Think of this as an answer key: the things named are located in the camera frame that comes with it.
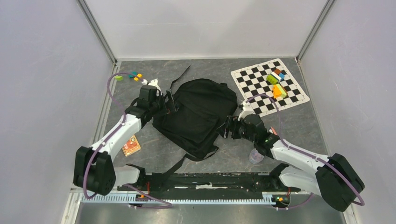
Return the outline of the black student backpack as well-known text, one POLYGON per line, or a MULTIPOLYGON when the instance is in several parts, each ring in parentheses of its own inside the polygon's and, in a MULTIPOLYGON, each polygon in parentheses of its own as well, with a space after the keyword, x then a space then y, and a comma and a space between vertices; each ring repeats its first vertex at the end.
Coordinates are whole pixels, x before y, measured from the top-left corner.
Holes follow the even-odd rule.
POLYGON ((173 95, 176 112, 154 117, 153 127, 186 154, 171 169, 152 179, 152 184, 163 184, 181 168, 185 159, 203 161, 213 156, 216 132, 238 107, 236 93, 226 83, 210 79, 195 79, 179 86, 173 95))

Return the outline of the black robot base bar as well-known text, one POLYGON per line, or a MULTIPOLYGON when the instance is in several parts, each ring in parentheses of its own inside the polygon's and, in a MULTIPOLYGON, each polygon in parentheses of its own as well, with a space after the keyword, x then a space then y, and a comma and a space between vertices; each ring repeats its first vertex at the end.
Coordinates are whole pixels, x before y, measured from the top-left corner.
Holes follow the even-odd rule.
POLYGON ((215 172, 215 173, 146 173, 140 174, 132 186, 146 191, 157 199, 220 200, 260 199, 263 192, 276 194, 299 192, 287 187, 270 172, 215 172))

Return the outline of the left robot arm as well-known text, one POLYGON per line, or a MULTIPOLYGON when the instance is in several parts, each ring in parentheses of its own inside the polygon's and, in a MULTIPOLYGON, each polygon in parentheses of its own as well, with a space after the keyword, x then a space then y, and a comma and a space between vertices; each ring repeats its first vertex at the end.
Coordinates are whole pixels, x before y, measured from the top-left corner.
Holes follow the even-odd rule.
POLYGON ((90 147, 76 151, 73 184, 83 189, 85 198, 97 194, 106 196, 115 186, 130 184, 135 190, 143 189, 147 178, 142 169, 125 165, 115 168, 113 160, 127 141, 139 132, 153 117, 176 112, 171 90, 161 92, 154 84, 143 85, 139 97, 124 110, 116 125, 90 147))

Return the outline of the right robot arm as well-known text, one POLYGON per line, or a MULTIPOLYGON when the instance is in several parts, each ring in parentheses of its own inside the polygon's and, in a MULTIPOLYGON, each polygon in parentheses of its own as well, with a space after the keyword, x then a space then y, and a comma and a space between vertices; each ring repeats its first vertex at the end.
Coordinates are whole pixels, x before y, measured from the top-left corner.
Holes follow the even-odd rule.
POLYGON ((228 116, 217 133, 232 139, 246 139, 259 154, 283 163, 273 170, 270 185, 309 191, 333 209, 344 212, 351 204, 364 205, 360 193, 365 184, 348 160, 340 155, 317 154, 298 147, 267 130, 258 115, 228 116))

